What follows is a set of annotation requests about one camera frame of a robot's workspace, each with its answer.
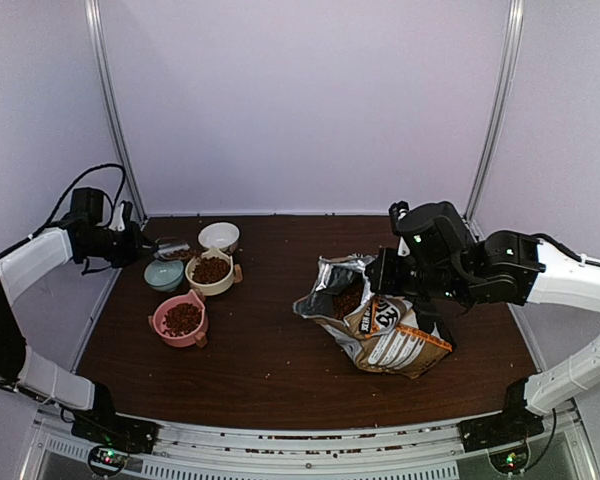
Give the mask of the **metal scoop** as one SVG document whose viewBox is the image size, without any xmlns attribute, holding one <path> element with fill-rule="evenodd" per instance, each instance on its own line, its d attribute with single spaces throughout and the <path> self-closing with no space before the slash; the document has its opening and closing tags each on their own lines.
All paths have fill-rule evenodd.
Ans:
<svg viewBox="0 0 600 480">
<path fill-rule="evenodd" d="M 190 256 L 190 245 L 178 238 L 160 238 L 148 248 L 148 253 L 159 261 L 183 260 Z"/>
</svg>

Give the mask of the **dog food bag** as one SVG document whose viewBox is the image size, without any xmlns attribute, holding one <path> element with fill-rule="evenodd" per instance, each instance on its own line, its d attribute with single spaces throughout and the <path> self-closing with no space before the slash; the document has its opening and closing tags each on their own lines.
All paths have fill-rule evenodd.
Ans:
<svg viewBox="0 0 600 480">
<path fill-rule="evenodd" d="M 433 305 L 371 291 L 365 268 L 374 259 L 319 259 L 310 292 L 292 311 L 327 331 L 358 369 L 416 379 L 451 355 L 456 343 Z"/>
</svg>

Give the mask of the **cream pet bowl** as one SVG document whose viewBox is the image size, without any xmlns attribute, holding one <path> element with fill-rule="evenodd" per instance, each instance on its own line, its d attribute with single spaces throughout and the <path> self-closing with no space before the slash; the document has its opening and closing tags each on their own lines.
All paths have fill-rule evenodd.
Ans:
<svg viewBox="0 0 600 480">
<path fill-rule="evenodd" d="M 241 266 L 216 247 L 193 257 L 185 267 L 185 277 L 202 297 L 220 295 L 243 281 Z"/>
</svg>

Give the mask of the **pink pet bowl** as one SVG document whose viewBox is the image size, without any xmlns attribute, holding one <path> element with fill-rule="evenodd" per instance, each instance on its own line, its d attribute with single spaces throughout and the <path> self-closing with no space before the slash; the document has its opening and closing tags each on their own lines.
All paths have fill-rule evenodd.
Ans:
<svg viewBox="0 0 600 480">
<path fill-rule="evenodd" d="M 164 301 L 148 317 L 150 328 L 168 346 L 204 348 L 209 319 L 204 302 L 194 290 Z"/>
</svg>

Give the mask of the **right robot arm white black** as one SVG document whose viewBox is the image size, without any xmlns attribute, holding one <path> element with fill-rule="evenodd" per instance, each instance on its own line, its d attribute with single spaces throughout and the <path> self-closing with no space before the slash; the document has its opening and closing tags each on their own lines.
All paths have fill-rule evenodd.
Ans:
<svg viewBox="0 0 600 480">
<path fill-rule="evenodd" d="M 372 292 L 430 301 L 476 304 L 555 304 L 600 313 L 600 261 L 551 236 L 500 230 L 483 240 L 455 206 L 400 201 L 389 218 L 397 249 L 383 248 L 365 270 Z M 563 401 L 600 383 L 600 334 L 547 371 L 512 385 L 507 408 L 493 419 L 499 440 L 515 440 Z"/>
</svg>

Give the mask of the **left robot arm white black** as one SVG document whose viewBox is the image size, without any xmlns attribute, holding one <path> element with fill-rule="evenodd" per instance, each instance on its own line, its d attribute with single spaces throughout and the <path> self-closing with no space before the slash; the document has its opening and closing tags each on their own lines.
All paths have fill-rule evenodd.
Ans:
<svg viewBox="0 0 600 480">
<path fill-rule="evenodd" d="M 48 222 L 0 256 L 0 387 L 44 403 L 56 403 L 87 412 L 86 429 L 103 444 L 117 442 L 124 424 L 110 410 L 107 389 L 78 376 L 48 354 L 28 336 L 34 330 L 24 320 L 42 322 L 45 344 L 63 341 L 56 329 L 72 321 L 85 288 L 59 284 L 60 273 L 78 265 L 91 275 L 91 261 L 104 261 L 105 270 L 122 269 L 152 256 L 156 244 L 133 219 L 128 200 L 115 203 L 109 220 L 103 220 L 102 191 L 77 189 L 69 211 Z"/>
</svg>

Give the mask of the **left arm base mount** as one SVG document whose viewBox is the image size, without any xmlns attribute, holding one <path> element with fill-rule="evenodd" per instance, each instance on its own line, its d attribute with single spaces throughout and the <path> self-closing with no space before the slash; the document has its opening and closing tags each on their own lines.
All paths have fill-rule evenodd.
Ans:
<svg viewBox="0 0 600 480">
<path fill-rule="evenodd" d="M 75 437 L 130 454 L 152 453 L 158 432 L 159 425 L 155 422 L 115 416 L 107 424 L 78 412 L 71 427 Z"/>
</svg>

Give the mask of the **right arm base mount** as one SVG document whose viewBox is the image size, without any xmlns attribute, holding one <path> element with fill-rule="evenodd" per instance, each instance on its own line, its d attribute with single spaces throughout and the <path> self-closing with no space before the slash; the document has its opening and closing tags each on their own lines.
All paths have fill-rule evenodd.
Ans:
<svg viewBox="0 0 600 480">
<path fill-rule="evenodd" d="M 543 419 L 534 414 L 504 412 L 461 421 L 458 430 L 465 452 L 491 449 L 544 432 Z"/>
</svg>

